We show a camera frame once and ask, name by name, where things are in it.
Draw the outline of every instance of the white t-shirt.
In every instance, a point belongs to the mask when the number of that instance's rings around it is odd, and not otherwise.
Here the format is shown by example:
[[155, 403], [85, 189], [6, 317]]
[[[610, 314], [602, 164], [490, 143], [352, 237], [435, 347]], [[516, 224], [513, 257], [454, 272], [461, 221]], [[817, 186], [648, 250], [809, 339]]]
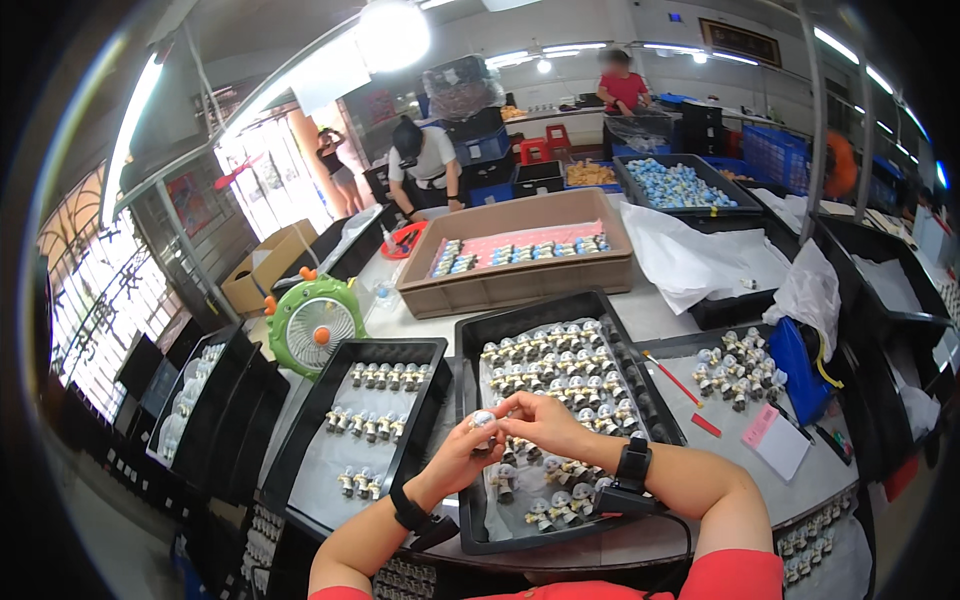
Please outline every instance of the white t-shirt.
[[[446, 187], [446, 164], [457, 158], [453, 151], [453, 144], [446, 132], [439, 127], [423, 128], [423, 150], [417, 157], [417, 166], [407, 169], [407, 173], [417, 180], [417, 187], [426, 189], [427, 183], [433, 178], [444, 175], [433, 182], [434, 187]], [[463, 169], [457, 163], [457, 175], [459, 176]], [[403, 181], [403, 169], [400, 168], [400, 153], [396, 148], [390, 149], [390, 168], [387, 176], [393, 181]]]

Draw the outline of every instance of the hand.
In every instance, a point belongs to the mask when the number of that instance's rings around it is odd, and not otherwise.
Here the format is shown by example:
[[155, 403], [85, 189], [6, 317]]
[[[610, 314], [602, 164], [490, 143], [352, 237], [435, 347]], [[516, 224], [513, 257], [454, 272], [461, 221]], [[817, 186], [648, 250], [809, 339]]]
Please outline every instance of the hand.
[[[500, 419], [510, 409], [507, 402], [502, 402], [496, 408], [485, 410]], [[473, 483], [484, 467], [499, 463], [503, 457], [505, 434], [497, 426], [503, 421], [495, 420], [477, 429], [470, 429], [469, 421], [470, 416], [450, 431], [430, 463], [407, 484], [413, 484], [414, 494], [420, 496], [418, 504], [422, 502], [420, 507], [425, 511]], [[483, 458], [472, 456], [473, 449], [491, 436], [496, 437], [492, 452]]]

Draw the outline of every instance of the metal pole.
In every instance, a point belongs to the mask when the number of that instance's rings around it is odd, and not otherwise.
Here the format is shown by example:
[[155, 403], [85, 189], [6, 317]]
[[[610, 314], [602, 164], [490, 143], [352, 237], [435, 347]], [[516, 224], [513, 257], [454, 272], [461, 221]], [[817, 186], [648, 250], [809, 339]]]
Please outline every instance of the metal pole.
[[827, 94], [824, 92], [824, 78], [820, 70], [817, 38], [813, 35], [813, 23], [803, 0], [797, 0], [797, 14], [804, 26], [806, 53], [810, 58], [810, 80], [813, 85], [813, 162], [810, 164], [810, 184], [806, 192], [804, 227], [800, 231], [802, 244], [813, 232], [812, 215], [820, 208], [820, 199], [824, 193], [824, 170], [827, 165]]
[[874, 171], [874, 91], [867, 76], [867, 54], [863, 45], [857, 49], [860, 55], [860, 89], [863, 95], [863, 160], [860, 164], [860, 184], [856, 188], [856, 211], [854, 223], [863, 223], [863, 213], [870, 195], [870, 179]]
[[160, 195], [160, 203], [163, 204], [164, 210], [167, 211], [167, 217], [170, 218], [170, 223], [173, 225], [174, 231], [177, 233], [177, 237], [180, 240], [180, 245], [183, 246], [183, 249], [186, 250], [186, 253], [190, 255], [190, 259], [197, 265], [197, 273], [200, 274], [200, 279], [204, 281], [207, 291], [210, 296], [215, 298], [220, 304], [221, 310], [227, 314], [231, 321], [234, 323], [240, 323], [240, 317], [233, 310], [233, 307], [230, 306], [230, 303], [224, 297], [224, 293], [220, 291], [220, 286], [210, 280], [210, 274], [204, 268], [204, 264], [201, 262], [200, 257], [197, 255], [197, 249], [193, 247], [193, 243], [190, 241], [190, 236], [186, 234], [186, 229], [183, 228], [183, 223], [180, 222], [180, 216], [177, 214], [177, 210], [174, 208], [174, 202], [170, 198], [170, 194], [167, 193], [167, 186], [163, 184], [162, 180], [156, 181], [156, 192]]

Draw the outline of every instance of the red plastic stool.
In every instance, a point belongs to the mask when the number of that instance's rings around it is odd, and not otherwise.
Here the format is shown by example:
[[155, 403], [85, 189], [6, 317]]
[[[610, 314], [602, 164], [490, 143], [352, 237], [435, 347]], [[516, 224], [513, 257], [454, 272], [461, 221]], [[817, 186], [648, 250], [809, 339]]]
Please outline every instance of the red plastic stool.
[[[531, 150], [537, 150], [540, 153], [539, 158], [533, 158]], [[543, 137], [531, 137], [520, 142], [520, 164], [533, 164], [535, 162], [546, 162], [550, 156], [547, 150], [546, 139]]]
[[570, 138], [566, 136], [563, 123], [546, 126], [546, 145], [550, 148], [569, 148]]

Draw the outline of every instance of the beige plastic tray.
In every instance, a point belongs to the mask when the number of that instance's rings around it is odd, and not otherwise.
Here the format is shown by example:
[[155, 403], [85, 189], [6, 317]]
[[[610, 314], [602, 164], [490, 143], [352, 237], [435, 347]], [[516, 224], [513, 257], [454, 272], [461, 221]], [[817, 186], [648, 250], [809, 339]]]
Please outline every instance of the beige plastic tray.
[[[456, 275], [430, 277], [444, 239], [466, 240], [529, 228], [600, 219], [608, 252], [544, 258]], [[597, 187], [543, 194], [462, 210], [430, 222], [407, 260], [396, 288], [417, 319], [490, 310], [599, 285], [608, 294], [630, 291], [633, 248], [603, 190]]]

